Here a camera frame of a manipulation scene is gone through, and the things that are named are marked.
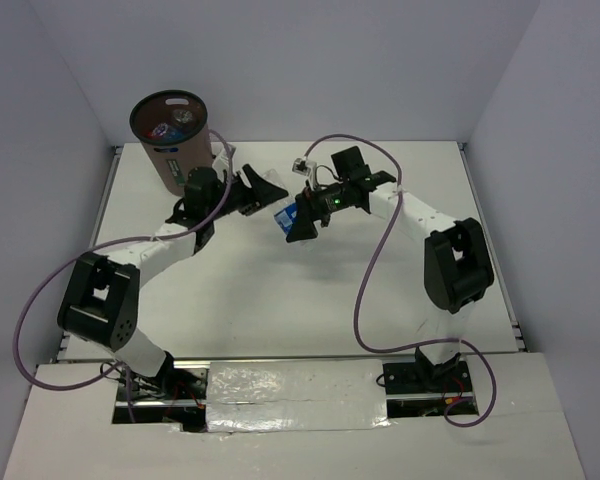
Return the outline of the crushed blue label bottle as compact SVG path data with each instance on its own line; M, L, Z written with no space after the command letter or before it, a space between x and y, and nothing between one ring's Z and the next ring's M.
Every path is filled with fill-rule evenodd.
M177 108L171 112L171 122L178 128L189 129L197 124L197 117L189 109Z

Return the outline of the bottle with red cap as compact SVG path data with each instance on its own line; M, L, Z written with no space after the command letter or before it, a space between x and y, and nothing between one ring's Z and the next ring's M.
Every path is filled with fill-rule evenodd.
M168 128L164 125L157 125L149 132L148 137L152 140L159 140L165 135L167 130Z

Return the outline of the clear bottle blue cap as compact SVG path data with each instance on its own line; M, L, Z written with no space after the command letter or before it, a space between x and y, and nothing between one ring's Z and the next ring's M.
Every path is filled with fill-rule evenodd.
M166 123L166 122L161 122L158 125L164 125L165 127L168 128L168 130L165 132L165 135L161 139L153 140L153 141L159 142L159 143L171 143L171 142L178 142L183 138L182 131L179 130L178 128L174 127L173 125Z

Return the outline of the blue label bottle white cap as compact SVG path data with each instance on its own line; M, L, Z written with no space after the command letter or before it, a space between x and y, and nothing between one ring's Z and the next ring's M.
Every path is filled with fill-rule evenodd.
M268 210L271 212L274 222L282 231L286 241L286 234L289 232L293 220L296 217L295 196L298 194L304 194L308 189L309 183L305 182L305 185L297 193L292 194L291 190L286 186L276 170L271 169L266 171L264 178L279 187L285 188L288 191L288 196L286 198L268 206ZM311 249L317 238L288 244L298 244L304 248Z

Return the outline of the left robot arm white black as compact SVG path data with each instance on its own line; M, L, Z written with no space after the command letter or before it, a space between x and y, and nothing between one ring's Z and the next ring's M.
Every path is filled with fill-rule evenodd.
M259 174L244 165L238 173L218 174L211 167L194 168L183 197L153 236L104 255L88 252L76 260L59 309L59 327L128 366L153 398L194 386L197 377L176 368L173 356L138 327L140 291L201 251L215 232L215 220L233 212L253 215L288 195L274 169Z

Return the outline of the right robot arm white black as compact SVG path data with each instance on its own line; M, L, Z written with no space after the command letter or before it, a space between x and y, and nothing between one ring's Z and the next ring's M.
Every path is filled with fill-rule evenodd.
M321 185L318 165L305 157L293 172L306 178L295 196L293 213L284 228L289 243L307 243L329 225L333 214L348 208L383 219L388 231L402 233L421 264L421 284L429 308L415 348L414 375L424 390L436 391L459 364L460 338L471 306L494 283L494 271L480 222L446 215L406 192L398 178L373 172L358 147L332 156L335 180Z

